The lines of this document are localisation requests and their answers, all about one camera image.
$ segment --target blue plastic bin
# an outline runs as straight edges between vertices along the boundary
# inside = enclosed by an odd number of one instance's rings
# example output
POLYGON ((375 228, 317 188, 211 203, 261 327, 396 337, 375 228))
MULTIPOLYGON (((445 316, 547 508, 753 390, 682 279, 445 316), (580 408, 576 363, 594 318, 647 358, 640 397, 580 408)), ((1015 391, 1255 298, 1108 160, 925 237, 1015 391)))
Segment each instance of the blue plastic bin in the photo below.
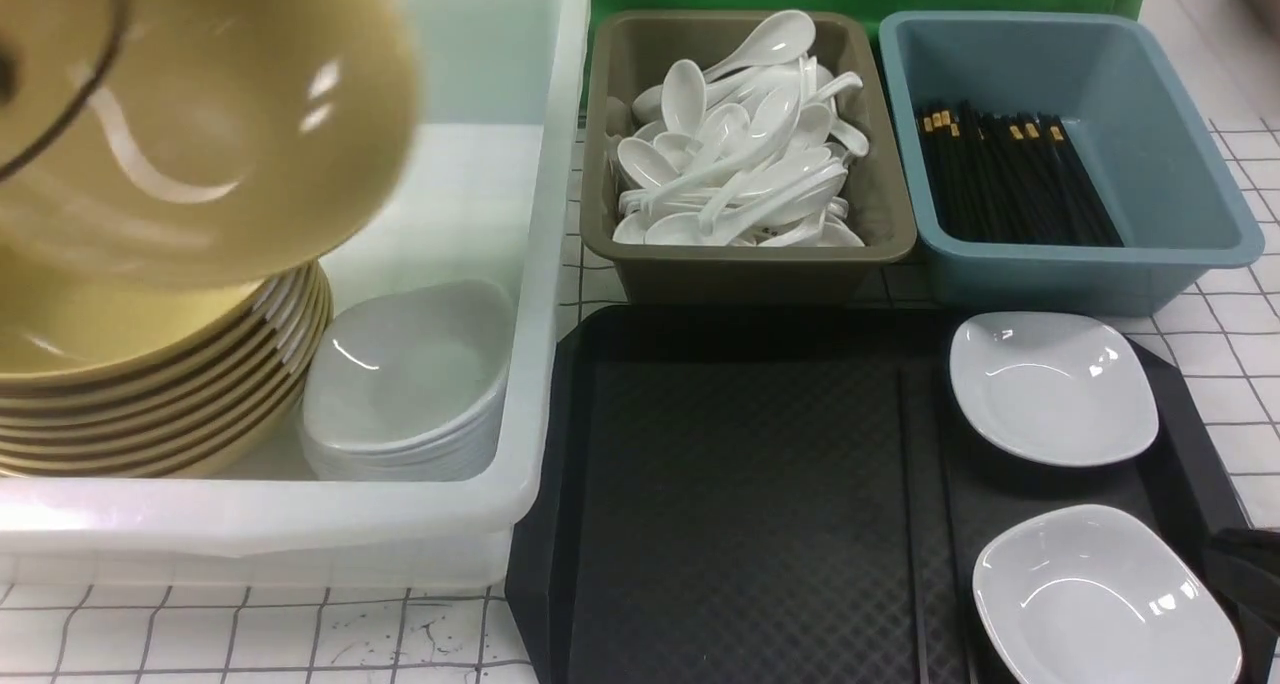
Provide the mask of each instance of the blue plastic bin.
POLYGON ((934 296, 979 309, 1148 315, 1262 231, 1165 51, 1119 17, 904 12, 881 28, 890 104, 934 296), (964 242, 938 225, 915 109, 1057 114, 1124 248, 964 242))

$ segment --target grid pattern surface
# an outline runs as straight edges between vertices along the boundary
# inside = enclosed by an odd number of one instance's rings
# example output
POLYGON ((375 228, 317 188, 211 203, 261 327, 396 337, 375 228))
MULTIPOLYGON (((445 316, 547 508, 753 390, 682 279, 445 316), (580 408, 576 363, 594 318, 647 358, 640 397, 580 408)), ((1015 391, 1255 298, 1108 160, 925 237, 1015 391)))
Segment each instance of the grid pattern surface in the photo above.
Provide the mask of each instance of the grid pattern surface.
MULTIPOLYGON (((1252 269, 1213 272, 1153 318, 1111 320, 1176 364, 1254 526, 1280 529, 1280 118, 1210 120, 1266 233, 1252 269)), ((577 234, 581 134, 561 255, 559 334, 626 297, 577 234)), ((932 307, 919 260, 858 292, 932 307)), ((536 684, 502 588, 0 585, 0 684, 536 684)), ((1272 672, 1280 684, 1280 666, 1272 672)))

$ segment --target brown plastic tray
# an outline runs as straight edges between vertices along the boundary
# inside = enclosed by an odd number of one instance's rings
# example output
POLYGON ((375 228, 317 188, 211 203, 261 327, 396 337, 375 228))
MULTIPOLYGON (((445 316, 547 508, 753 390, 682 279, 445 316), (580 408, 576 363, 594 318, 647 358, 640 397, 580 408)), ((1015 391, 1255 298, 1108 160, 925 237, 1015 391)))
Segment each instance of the brown plastic tray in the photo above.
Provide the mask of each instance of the brown plastic tray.
POLYGON ((842 196, 849 224, 865 247, 740 248, 620 245, 620 179, 609 163, 611 136, 635 132, 631 101, 680 59, 708 67, 727 56, 769 12, 626 12, 595 33, 582 159, 582 243, 613 261, 637 304, 846 304, 863 278, 909 255, 915 219, 879 70, 861 24, 838 14, 810 14, 818 24, 812 55, 835 74, 858 72, 865 87, 836 100, 861 129, 870 154, 849 174, 842 196))

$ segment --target white bowl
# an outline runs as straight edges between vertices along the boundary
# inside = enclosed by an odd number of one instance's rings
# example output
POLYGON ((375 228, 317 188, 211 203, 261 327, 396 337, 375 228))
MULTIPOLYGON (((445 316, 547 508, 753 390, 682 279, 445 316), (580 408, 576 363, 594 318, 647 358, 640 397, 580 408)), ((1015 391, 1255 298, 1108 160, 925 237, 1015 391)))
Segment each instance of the white bowl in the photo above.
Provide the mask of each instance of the white bowl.
POLYGON ((1234 684, 1240 642, 1199 579, 1124 511, 1052 511, 973 570, 987 635, 1023 684, 1234 684))
POLYGON ((467 425, 444 447, 424 447, 401 457, 353 456, 324 447, 305 430, 298 432, 302 453, 323 479, 352 482, 462 482, 493 462, 502 428, 502 407, 486 412, 467 425))
POLYGON ((506 293, 477 279, 361 302, 325 332, 300 425, 356 456, 447 441, 500 409, 513 328, 506 293))
POLYGON ((1088 316, 1004 311, 969 319, 951 341, 951 388, 988 442, 1041 464, 1124 461, 1160 432, 1138 355, 1088 316))

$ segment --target black serving tray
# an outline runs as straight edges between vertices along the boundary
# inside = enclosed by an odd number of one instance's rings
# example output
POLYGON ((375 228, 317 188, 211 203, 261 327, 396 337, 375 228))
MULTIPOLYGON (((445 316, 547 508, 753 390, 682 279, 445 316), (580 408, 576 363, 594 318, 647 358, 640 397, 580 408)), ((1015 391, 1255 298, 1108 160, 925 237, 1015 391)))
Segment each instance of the black serving tray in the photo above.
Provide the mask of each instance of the black serving tray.
MULTIPOLYGON (((613 307, 557 352, 538 501, 507 598, 543 684, 1005 684, 973 564, 1082 502, 1138 516, 1197 571, 1244 526, 1176 369, 1135 347, 1156 443, 1084 471, 968 425, 943 311, 613 307)), ((1225 606, 1240 680, 1276 635, 1225 606)))

